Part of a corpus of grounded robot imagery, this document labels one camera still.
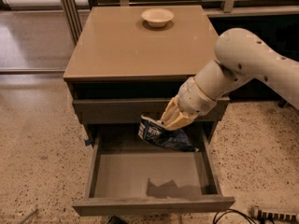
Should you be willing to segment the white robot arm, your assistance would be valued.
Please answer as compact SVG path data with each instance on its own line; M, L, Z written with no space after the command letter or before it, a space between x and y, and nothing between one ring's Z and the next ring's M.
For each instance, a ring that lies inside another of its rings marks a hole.
M224 94L253 79L299 108L299 62L275 52L257 35L241 28L229 29L216 41L215 55L170 100L161 117L168 131L193 123L209 113Z

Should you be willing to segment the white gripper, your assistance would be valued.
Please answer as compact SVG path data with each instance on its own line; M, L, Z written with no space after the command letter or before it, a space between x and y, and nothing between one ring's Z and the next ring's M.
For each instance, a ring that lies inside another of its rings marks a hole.
M161 122L168 131L178 130L193 123L197 116L206 115L216 104L216 101L200 90L195 79L189 77L180 86L178 97L175 96L169 101L161 116Z

